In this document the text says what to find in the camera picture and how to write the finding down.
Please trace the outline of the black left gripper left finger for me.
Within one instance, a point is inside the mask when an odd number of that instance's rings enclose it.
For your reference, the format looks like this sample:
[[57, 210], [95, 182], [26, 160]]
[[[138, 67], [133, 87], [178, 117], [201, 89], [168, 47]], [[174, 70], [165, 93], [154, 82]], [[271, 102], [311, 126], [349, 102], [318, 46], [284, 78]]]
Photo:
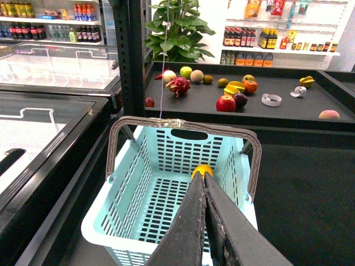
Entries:
[[205, 212], [205, 181], [196, 173], [170, 228], [146, 265], [202, 265]]

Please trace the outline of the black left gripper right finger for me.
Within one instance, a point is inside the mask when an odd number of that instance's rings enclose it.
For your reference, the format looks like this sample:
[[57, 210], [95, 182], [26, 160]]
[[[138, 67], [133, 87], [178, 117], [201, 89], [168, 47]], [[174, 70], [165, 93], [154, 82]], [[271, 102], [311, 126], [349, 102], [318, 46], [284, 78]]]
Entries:
[[291, 265], [205, 173], [206, 229], [213, 265]]

